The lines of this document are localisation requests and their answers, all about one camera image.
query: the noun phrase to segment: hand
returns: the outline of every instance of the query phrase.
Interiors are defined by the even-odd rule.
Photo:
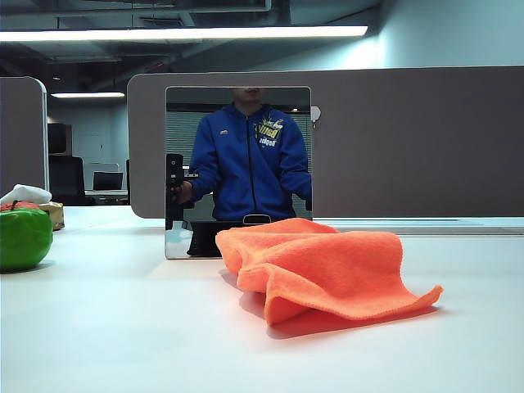
[[[177,202],[182,205],[190,201],[193,196],[193,185],[185,180],[178,186]]]

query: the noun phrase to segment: blue hoodie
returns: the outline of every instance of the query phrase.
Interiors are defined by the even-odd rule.
[[[285,113],[264,106],[245,116],[234,105],[201,119],[189,168],[193,201],[213,192],[216,219],[295,217],[291,194],[311,200],[304,138]]]

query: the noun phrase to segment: white cloth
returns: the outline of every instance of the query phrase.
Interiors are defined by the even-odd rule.
[[[42,188],[17,184],[6,195],[0,199],[0,204],[13,203],[13,201],[33,202],[37,205],[48,203],[51,200],[51,193]]]

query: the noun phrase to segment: ceiling light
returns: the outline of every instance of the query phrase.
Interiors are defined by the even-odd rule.
[[[53,93],[56,98],[108,98],[124,97],[123,93]]]
[[[142,41],[157,39],[313,38],[358,37],[367,26],[240,27],[213,29],[119,29],[1,31],[1,42]]]

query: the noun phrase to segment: cubicle partition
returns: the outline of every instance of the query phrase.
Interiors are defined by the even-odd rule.
[[[315,218],[524,215],[522,66],[137,75],[129,154],[142,217],[164,216],[171,86],[308,86],[321,111]]]
[[[0,78],[0,195],[18,183],[49,189],[46,115],[40,81]]]

